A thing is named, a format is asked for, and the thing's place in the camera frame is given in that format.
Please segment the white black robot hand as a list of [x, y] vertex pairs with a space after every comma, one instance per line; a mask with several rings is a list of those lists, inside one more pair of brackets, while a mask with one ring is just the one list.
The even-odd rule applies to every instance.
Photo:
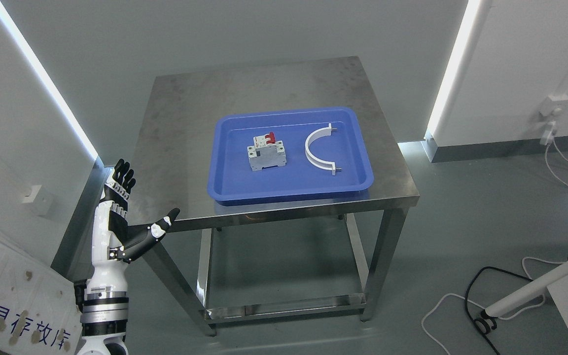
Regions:
[[129, 235], [126, 216], [136, 184], [134, 175], [129, 162], [119, 159], [102, 187], [93, 217], [93, 276], [88, 283], [92, 291], [108, 288], [110, 292], [126, 292], [128, 265], [160, 243], [180, 214], [180, 209], [173, 208], [160, 220]]

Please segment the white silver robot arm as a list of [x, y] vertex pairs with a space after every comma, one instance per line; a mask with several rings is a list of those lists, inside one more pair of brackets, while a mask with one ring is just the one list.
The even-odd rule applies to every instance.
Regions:
[[88, 280], [73, 283], [81, 311], [82, 347], [77, 355], [128, 355], [125, 344], [129, 297], [112, 287], [88, 288]]

